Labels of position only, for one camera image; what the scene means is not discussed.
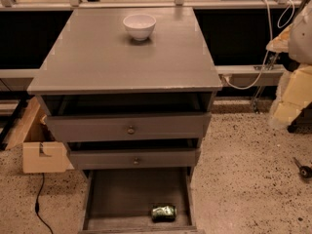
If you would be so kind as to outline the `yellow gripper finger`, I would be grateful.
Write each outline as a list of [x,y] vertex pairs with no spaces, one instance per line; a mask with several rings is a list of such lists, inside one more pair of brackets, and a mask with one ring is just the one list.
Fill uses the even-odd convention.
[[311,102],[312,66],[301,64],[294,72],[285,71],[269,111],[269,126],[288,127]]
[[287,53],[291,29],[292,25],[290,24],[277,37],[269,41],[266,50],[274,53]]

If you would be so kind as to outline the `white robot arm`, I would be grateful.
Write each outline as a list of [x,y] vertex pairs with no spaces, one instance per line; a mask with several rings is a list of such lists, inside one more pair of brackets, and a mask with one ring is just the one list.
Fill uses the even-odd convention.
[[269,112],[269,125],[273,129],[285,129],[312,103],[311,9],[306,6],[266,49],[284,53],[298,63],[295,71],[285,71],[280,78]]

